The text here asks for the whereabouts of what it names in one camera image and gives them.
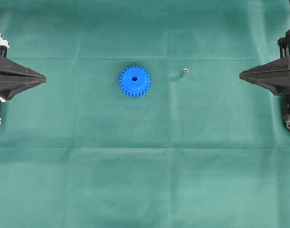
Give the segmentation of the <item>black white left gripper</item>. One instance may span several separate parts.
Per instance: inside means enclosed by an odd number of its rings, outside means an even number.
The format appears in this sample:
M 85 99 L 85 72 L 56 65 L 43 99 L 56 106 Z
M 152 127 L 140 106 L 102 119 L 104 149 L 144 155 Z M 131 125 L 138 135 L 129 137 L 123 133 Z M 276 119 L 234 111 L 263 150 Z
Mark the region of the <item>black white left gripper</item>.
M 9 42 L 0 33 L 0 111 L 5 100 L 11 100 L 16 94 L 46 82 L 43 74 L 7 59 L 9 47 Z

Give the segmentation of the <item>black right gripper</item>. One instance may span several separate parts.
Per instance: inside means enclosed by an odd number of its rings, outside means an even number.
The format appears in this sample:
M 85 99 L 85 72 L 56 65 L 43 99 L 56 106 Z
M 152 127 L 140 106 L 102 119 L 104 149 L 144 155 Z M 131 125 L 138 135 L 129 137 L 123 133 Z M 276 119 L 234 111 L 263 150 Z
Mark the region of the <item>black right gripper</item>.
M 290 30 L 286 32 L 285 37 L 278 40 L 278 46 L 280 49 L 281 58 L 265 65 L 256 66 L 254 68 L 242 71 L 239 76 L 241 80 L 267 89 L 275 96 L 283 96 L 282 114 L 286 128 L 290 131 L 290 86 L 276 85 L 273 83 L 266 83 L 259 80 L 246 78 L 249 76 L 256 76 L 258 74 L 290 71 Z

